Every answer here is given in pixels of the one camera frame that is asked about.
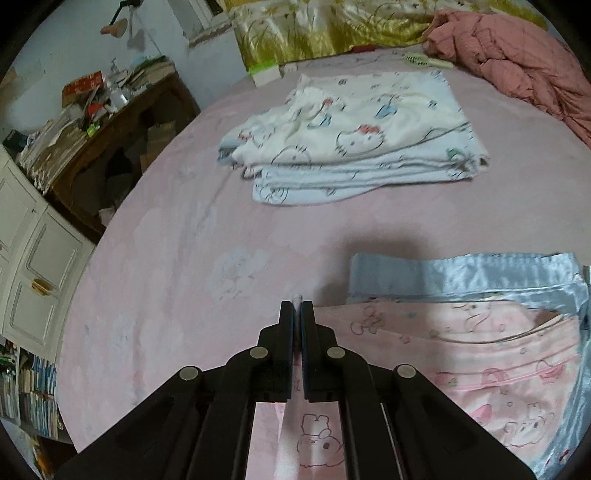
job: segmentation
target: white door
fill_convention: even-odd
[[[6,165],[0,171],[0,255],[6,260],[15,255],[27,227],[36,220],[36,205],[34,196]]]
[[[4,336],[55,361],[62,327],[92,246],[48,210],[31,236],[11,287]]]

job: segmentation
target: pink blanket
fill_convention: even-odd
[[[374,365],[414,365],[529,465],[556,434],[579,369],[578,318],[513,302],[380,301],[315,308],[314,316]],[[293,386],[283,410],[257,405],[247,477],[345,480],[338,404],[308,403]],[[261,440],[277,436],[267,452]]]
[[[591,148],[591,85],[575,56],[540,27],[509,15],[444,9],[425,36],[428,54],[564,121]]]

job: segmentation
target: green object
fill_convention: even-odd
[[[268,70],[272,67],[277,67],[277,62],[273,60],[264,61],[262,63],[257,63],[254,67],[250,67],[248,69],[248,73],[250,75],[254,75],[255,73],[262,72],[263,70]]]
[[[417,67],[439,67],[452,69],[453,63],[447,60],[437,60],[427,57],[424,53],[407,53],[404,60]]]
[[[88,135],[88,138],[92,137],[95,133],[97,133],[99,131],[99,128],[100,128],[100,124],[98,122],[91,124],[86,129],[86,135]]]

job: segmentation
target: pink bedsheet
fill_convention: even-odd
[[[305,65],[310,76],[409,69],[391,51]],[[574,251],[591,262],[591,151],[565,124],[485,80],[444,74],[491,154],[474,181],[382,188],[322,206],[255,203],[250,181],[216,164],[217,144],[283,102],[299,72],[221,100],[164,150],[109,225],[70,308],[58,401],[79,450],[181,367],[217,367],[254,345],[281,300],[344,303],[354,253]]]

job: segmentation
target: cardboard box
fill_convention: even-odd
[[[94,72],[68,83],[61,91],[61,107],[65,108],[74,103],[80,95],[92,92],[97,87],[103,86],[103,74]]]
[[[140,156],[139,164],[144,173],[162,150],[177,136],[176,122],[154,125],[148,129],[148,145],[146,154]]]

